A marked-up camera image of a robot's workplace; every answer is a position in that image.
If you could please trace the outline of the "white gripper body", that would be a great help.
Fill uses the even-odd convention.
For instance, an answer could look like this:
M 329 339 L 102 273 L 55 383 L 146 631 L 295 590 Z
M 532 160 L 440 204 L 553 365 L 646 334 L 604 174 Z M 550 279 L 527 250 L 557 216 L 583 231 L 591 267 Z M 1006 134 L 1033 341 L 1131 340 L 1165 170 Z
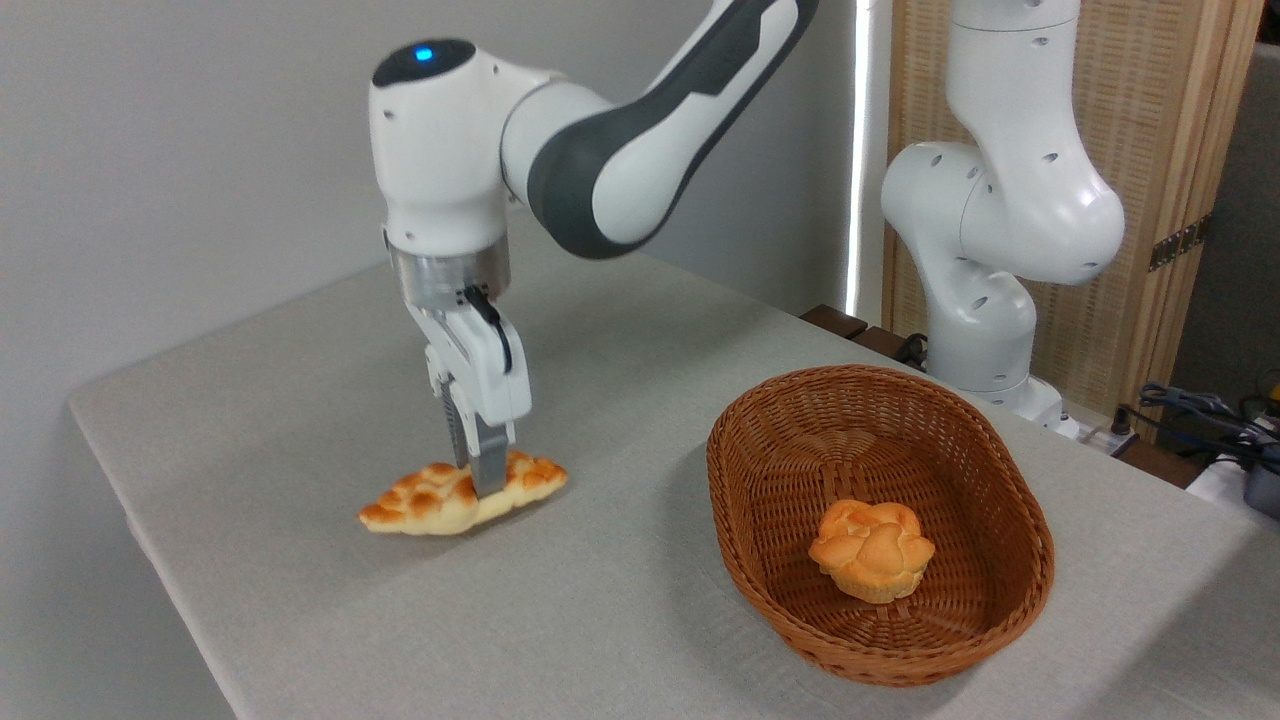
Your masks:
M 526 416 L 532 397 L 518 332 L 483 291 L 465 290 L 457 299 L 448 309 L 406 305 L 426 336 L 433 389 L 453 380 L 452 397 L 494 427 Z

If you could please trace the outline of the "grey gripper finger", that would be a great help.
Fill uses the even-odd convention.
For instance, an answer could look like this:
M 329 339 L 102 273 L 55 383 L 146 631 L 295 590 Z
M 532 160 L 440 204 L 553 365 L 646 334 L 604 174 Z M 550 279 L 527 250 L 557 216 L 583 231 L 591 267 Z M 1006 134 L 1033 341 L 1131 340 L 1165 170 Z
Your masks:
M 515 438 L 511 421 L 490 425 L 475 413 L 468 419 L 468 466 L 475 493 L 486 498 L 504 489 L 509 445 Z
M 466 468 L 470 464 L 468 442 L 466 438 L 463 416 L 457 409 L 451 395 L 452 384 L 453 380 L 443 380 L 440 383 L 438 397 L 442 401 L 445 424 L 451 437 L 454 465 L 457 468 Z

